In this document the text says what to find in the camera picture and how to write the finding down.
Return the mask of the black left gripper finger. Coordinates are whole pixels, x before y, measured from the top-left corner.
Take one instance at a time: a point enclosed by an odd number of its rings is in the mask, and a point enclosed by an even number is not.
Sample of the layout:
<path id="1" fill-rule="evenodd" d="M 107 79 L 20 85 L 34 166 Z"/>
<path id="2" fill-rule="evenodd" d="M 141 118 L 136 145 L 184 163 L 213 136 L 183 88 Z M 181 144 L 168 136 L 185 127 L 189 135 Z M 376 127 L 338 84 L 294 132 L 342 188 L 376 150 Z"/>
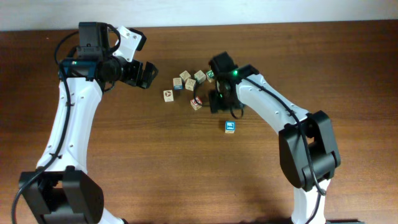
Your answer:
<path id="1" fill-rule="evenodd" d="M 158 74 L 157 67 L 150 62 L 146 62 L 146 67 L 144 69 L 144 75 L 147 77 L 156 77 Z"/>
<path id="2" fill-rule="evenodd" d="M 138 82 L 138 87 L 142 89 L 148 89 L 154 78 L 154 73 L 143 73 L 141 80 Z"/>

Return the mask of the wooden block red 6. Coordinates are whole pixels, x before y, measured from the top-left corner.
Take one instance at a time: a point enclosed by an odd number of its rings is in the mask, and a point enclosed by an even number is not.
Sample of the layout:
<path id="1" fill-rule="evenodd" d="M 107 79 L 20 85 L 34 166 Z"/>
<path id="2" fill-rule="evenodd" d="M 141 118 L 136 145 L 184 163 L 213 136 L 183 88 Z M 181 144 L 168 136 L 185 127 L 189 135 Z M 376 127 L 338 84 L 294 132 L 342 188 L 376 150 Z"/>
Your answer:
<path id="1" fill-rule="evenodd" d="M 194 110 L 198 110 L 202 107 L 203 102 L 196 96 L 194 99 L 190 100 L 190 104 Z"/>

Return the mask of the wooden block blue L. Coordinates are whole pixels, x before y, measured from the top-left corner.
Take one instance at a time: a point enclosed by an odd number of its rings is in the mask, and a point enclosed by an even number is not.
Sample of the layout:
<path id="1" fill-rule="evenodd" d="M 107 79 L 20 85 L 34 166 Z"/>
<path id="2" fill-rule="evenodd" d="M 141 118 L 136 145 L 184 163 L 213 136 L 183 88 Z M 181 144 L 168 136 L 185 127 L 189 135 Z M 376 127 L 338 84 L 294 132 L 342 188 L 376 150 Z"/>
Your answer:
<path id="1" fill-rule="evenodd" d="M 226 121 L 224 126 L 225 133 L 234 133 L 236 130 L 236 123 L 234 121 Z"/>

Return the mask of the wooden block green N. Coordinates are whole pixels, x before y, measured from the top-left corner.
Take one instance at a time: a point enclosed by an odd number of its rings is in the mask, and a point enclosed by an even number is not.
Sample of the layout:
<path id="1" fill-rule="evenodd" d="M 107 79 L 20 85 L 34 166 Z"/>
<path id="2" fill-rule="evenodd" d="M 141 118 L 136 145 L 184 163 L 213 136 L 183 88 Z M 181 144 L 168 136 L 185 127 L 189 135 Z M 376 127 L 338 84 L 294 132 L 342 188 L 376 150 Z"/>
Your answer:
<path id="1" fill-rule="evenodd" d="M 213 81 L 214 81 L 214 73 L 213 73 L 213 71 L 212 70 L 209 70 L 209 71 L 207 71 L 206 72 L 206 79 L 210 82 L 210 83 L 212 83 Z"/>

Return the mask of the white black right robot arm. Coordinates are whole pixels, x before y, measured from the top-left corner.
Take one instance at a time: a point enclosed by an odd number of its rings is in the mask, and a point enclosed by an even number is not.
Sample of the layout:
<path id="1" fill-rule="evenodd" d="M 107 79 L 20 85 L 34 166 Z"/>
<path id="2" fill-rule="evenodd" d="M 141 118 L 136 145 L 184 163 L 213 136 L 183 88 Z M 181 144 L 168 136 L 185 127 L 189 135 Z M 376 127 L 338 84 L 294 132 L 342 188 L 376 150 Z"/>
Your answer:
<path id="1" fill-rule="evenodd" d="M 329 116 L 310 113 L 268 84 L 252 65 L 239 67 L 223 52 L 209 61 L 215 89 L 209 92 L 212 113 L 253 109 L 278 135 L 279 162 L 294 188 L 292 223 L 326 223 L 326 190 L 341 164 Z"/>

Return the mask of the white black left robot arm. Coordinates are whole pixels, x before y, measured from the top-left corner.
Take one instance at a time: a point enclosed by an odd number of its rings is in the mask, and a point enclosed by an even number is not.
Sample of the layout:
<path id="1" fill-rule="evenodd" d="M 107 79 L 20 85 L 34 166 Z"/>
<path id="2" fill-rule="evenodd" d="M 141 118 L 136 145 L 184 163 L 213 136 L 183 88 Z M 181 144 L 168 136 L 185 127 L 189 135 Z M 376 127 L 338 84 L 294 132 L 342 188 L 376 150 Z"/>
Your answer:
<path id="1" fill-rule="evenodd" d="M 104 22 L 81 22 L 78 45 L 57 60 L 58 107 L 35 170 L 23 172 L 17 198 L 38 223 L 122 223 L 104 206 L 101 187 L 88 176 L 87 148 L 96 109 L 116 82 L 150 87 L 158 69 L 134 59 L 146 36 Z"/>

